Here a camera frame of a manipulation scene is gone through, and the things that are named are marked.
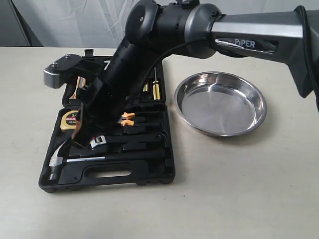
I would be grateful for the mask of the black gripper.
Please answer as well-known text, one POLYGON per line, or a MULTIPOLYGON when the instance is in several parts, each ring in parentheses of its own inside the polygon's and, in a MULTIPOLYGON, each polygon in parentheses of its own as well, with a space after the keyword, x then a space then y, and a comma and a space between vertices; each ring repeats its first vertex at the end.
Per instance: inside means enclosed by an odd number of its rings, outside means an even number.
POLYGON ((71 56, 64 61, 69 76, 92 78, 88 87, 77 92, 81 102, 76 115, 72 143, 84 147, 91 138, 108 132, 117 123, 130 98, 130 65, 122 58, 111 59, 110 65, 94 73, 98 64, 81 56, 71 56))

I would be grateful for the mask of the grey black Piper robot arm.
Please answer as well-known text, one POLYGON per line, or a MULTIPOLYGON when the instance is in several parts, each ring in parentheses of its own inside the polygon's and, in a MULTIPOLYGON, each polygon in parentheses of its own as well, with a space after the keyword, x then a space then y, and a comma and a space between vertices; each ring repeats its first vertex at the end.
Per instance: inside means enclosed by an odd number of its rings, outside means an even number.
POLYGON ((319 92, 318 11, 300 5, 289 12, 225 15, 196 0, 167 6, 142 0, 109 66, 78 92, 82 105, 72 143, 84 147, 110 131, 157 62, 172 54, 206 59, 216 52, 284 63, 301 97, 319 92))

